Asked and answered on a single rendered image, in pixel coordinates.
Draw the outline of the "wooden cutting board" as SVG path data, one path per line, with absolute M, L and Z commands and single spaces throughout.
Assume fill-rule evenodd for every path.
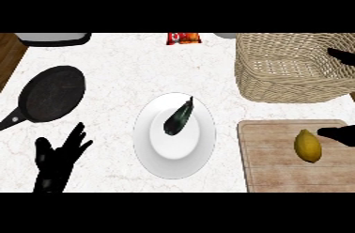
M 243 120 L 237 124 L 250 193 L 355 193 L 355 148 L 316 134 L 319 128 L 344 125 L 338 119 Z M 319 140 L 315 163 L 296 156 L 294 140 L 302 130 Z

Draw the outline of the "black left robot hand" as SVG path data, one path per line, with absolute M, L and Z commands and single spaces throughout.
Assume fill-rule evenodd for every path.
M 84 142 L 84 124 L 79 122 L 59 148 L 51 147 L 50 141 L 44 137 L 35 140 L 35 165 L 38 171 L 48 175 L 67 173 L 84 151 L 91 146 L 92 141 Z

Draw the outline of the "grey black-rimmed appliance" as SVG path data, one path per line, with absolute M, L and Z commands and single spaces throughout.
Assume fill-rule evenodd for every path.
M 82 45 L 89 41 L 89 33 L 16 33 L 23 45 L 32 47 L 61 47 Z

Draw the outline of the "white plate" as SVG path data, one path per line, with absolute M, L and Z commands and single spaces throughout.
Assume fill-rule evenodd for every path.
M 190 95 L 172 92 L 157 96 L 135 119 L 132 145 L 147 171 L 163 179 L 182 179 L 204 166 L 215 147 L 216 128 L 212 115 L 197 98 L 193 112 L 176 135 L 163 131 L 163 123 Z

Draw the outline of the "dark green zucchini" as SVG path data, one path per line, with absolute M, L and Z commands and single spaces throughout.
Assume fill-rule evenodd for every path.
M 193 109 L 193 99 L 188 99 L 188 101 L 178 107 L 163 123 L 163 131 L 168 135 L 173 136 L 182 130 L 191 116 Z

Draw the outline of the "yellow lemon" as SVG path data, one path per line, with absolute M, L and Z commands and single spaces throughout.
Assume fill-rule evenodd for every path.
M 294 151 L 297 157 L 307 163 L 315 163 L 321 157 L 321 145 L 318 138 L 303 129 L 294 140 Z

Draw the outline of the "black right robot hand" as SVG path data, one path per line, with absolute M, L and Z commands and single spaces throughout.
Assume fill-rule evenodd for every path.
M 355 54 L 337 49 L 328 48 L 327 53 L 335 57 L 343 64 L 355 66 Z M 318 135 L 327 137 L 349 147 L 355 147 L 355 125 L 340 128 L 319 128 Z

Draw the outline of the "red orange snack packet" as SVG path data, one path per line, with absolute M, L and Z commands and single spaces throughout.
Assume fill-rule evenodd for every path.
M 175 44 L 191 44 L 191 43 L 200 43 L 200 35 L 197 33 L 169 33 L 168 34 L 168 45 Z

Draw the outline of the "black frying pan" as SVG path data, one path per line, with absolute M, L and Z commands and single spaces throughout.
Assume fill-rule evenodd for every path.
M 0 121 L 0 131 L 23 120 L 48 122 L 70 113 L 82 100 L 85 81 L 72 66 L 56 66 L 42 71 L 25 85 L 17 106 Z

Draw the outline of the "wicker basket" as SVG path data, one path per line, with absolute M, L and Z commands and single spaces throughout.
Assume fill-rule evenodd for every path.
M 268 103 L 325 102 L 355 92 L 355 33 L 238 33 L 234 76 L 241 96 Z

